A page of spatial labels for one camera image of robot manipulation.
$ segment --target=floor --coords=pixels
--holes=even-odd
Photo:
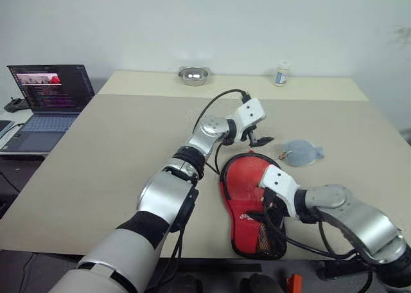
[[[0,159],[0,172],[16,186],[22,189],[41,161],[13,161]],[[15,190],[0,176],[0,193],[13,193]],[[18,251],[0,251],[0,292],[47,292],[69,269],[76,265],[74,261],[58,258],[48,254],[35,254],[25,268],[25,278],[22,290],[19,290],[23,277],[23,266],[31,253]],[[242,278],[250,277],[253,271],[234,271],[232,266],[252,264],[260,266],[261,274],[273,277],[282,287],[285,279],[292,274],[303,276],[303,292],[358,292],[367,278],[366,273],[322,281],[316,275],[319,262],[310,261],[252,261],[225,260],[224,262],[207,262],[184,260],[177,277],[191,274],[202,280],[204,292],[239,292]],[[161,292],[168,292],[165,286]],[[374,280],[368,292],[385,292],[383,287]]]

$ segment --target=orange object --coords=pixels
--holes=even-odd
[[[302,276],[293,274],[287,278],[287,291],[288,293],[302,293]]]

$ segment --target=laptop keyboard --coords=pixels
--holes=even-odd
[[[65,132],[77,116],[34,116],[21,131],[55,131]]]

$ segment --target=metal bowl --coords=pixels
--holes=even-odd
[[[184,84],[190,86],[200,86],[205,84],[210,70],[201,67],[181,67],[179,77]]]

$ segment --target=laptop trackpad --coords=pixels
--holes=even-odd
[[[63,136],[63,132],[34,132],[21,143],[19,150],[29,150],[32,152],[49,152]]]

